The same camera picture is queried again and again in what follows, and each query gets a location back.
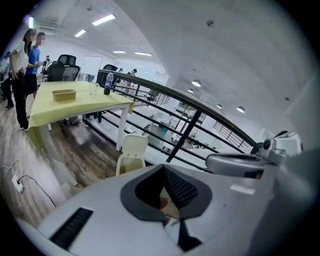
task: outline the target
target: ceiling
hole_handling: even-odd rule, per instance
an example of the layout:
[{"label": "ceiling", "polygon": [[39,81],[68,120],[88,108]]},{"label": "ceiling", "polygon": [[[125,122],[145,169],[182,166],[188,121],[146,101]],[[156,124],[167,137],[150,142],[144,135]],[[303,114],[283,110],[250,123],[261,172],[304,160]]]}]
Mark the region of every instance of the ceiling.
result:
[{"label": "ceiling", "polygon": [[[192,97],[275,134],[292,128],[285,111],[318,66],[295,24],[270,1],[47,0],[33,12],[47,35],[161,64],[175,89],[193,88]],[[92,25],[109,14],[116,19]]]},{"label": "ceiling", "polygon": [[[115,2],[143,32],[176,88],[193,88],[194,97],[273,133],[292,128],[285,111],[318,63],[280,8],[252,0]],[[201,88],[191,84],[195,79]]]},{"label": "ceiling", "polygon": [[[116,19],[98,26],[93,22],[109,14]],[[114,58],[148,60],[160,63],[153,48],[128,15],[112,0],[47,0],[32,15],[40,31],[81,45],[90,45]],[[86,33],[75,37],[80,30]],[[125,51],[115,54],[113,51]],[[134,52],[152,54],[139,56]]]}]

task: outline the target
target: plastic bottle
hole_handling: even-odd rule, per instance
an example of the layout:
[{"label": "plastic bottle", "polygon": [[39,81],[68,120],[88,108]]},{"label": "plastic bottle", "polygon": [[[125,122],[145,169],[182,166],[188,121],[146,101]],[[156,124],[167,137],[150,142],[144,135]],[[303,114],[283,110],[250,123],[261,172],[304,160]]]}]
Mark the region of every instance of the plastic bottle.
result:
[{"label": "plastic bottle", "polygon": [[110,73],[106,77],[106,81],[105,81],[105,85],[104,85],[103,93],[105,95],[109,95],[110,94],[110,89],[111,89],[111,85],[112,85],[112,81],[113,80],[114,80],[114,72],[110,71]]}]

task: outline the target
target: person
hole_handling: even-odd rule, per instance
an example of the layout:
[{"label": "person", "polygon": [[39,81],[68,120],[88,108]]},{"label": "person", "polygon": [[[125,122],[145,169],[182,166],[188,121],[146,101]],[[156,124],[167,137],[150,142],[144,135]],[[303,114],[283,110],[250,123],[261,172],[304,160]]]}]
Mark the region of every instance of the person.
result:
[{"label": "person", "polygon": [[31,47],[29,52],[29,65],[24,75],[24,93],[27,100],[28,95],[33,94],[36,98],[38,91],[37,70],[39,68],[40,50],[39,46],[43,45],[46,40],[44,32],[39,32],[35,38],[35,45]]},{"label": "person", "polygon": [[156,99],[156,97],[160,94],[160,92],[156,91],[156,90],[150,90],[148,92],[149,96],[146,97],[146,100],[148,102],[150,101],[154,101]]},{"label": "person", "polygon": [[48,68],[49,66],[51,65],[51,60],[50,60],[50,56],[47,55],[45,57],[45,61],[43,62],[43,67],[42,67],[42,70],[41,70],[41,74],[43,75],[47,75],[48,74]]},{"label": "person", "polygon": [[[132,71],[128,72],[127,74],[128,74],[128,75],[135,76],[137,72],[138,72],[137,69],[134,68]],[[126,86],[131,87],[131,82],[127,81],[127,82],[126,82]],[[130,94],[130,91],[132,91],[132,90],[130,90],[129,88],[124,88],[123,91],[124,91],[125,93],[127,93],[127,94]]]},{"label": "person", "polygon": [[30,28],[26,31],[22,41],[12,51],[9,61],[12,73],[12,90],[15,100],[15,110],[21,130],[28,130],[29,122],[26,117],[26,98],[25,98],[25,72],[29,64],[28,54],[31,49],[32,41],[35,39],[36,31]]},{"label": "person", "polygon": [[[119,72],[119,73],[122,73],[123,71],[124,71],[124,69],[121,67],[118,72]],[[120,84],[121,79],[118,78],[115,82],[118,83],[118,84]]]},{"label": "person", "polygon": [[4,96],[7,99],[7,105],[6,105],[6,109],[12,109],[15,105],[11,99],[11,81],[10,81],[10,64],[8,63],[8,59],[10,56],[11,52],[8,51],[3,59],[1,59],[0,61],[0,75],[1,78],[3,76],[3,79],[1,79],[1,81],[3,81],[3,93]]}]

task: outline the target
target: yellow tablecloth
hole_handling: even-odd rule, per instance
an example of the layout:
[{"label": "yellow tablecloth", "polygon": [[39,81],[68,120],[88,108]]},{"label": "yellow tablecloth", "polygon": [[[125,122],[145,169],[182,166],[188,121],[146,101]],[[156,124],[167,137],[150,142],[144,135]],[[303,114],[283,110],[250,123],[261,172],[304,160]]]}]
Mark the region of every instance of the yellow tablecloth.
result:
[{"label": "yellow tablecloth", "polygon": [[[54,102],[52,91],[64,89],[76,90],[75,100]],[[28,128],[28,135],[38,149],[43,146],[37,128],[39,126],[118,104],[130,103],[129,114],[134,109],[135,103],[121,95],[113,92],[110,92],[110,95],[104,95],[103,88],[99,88],[96,95],[90,95],[88,90],[89,83],[85,81],[44,82],[41,84],[33,102]]]}]

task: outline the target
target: wooden floor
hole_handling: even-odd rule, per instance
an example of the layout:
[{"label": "wooden floor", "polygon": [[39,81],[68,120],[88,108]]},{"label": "wooden floor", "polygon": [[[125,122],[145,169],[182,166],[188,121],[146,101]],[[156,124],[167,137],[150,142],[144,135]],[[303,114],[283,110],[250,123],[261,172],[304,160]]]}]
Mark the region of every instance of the wooden floor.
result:
[{"label": "wooden floor", "polygon": [[[27,99],[27,113],[30,113],[33,99]],[[52,124],[50,135],[63,156],[67,168],[73,173],[79,184],[66,188],[59,186],[47,159],[39,155],[27,133],[20,130],[16,110],[6,110],[7,102],[0,103],[0,166],[10,167],[15,160],[23,165],[24,175],[36,179],[44,191],[49,194],[57,207],[81,191],[84,187],[116,173],[120,152],[111,142],[101,138],[82,123],[65,125],[64,122]],[[20,164],[15,170],[5,168],[0,171],[0,192],[14,216],[37,226],[55,207],[36,183],[24,177],[23,193],[18,193],[11,181],[14,173],[22,171]]]}]

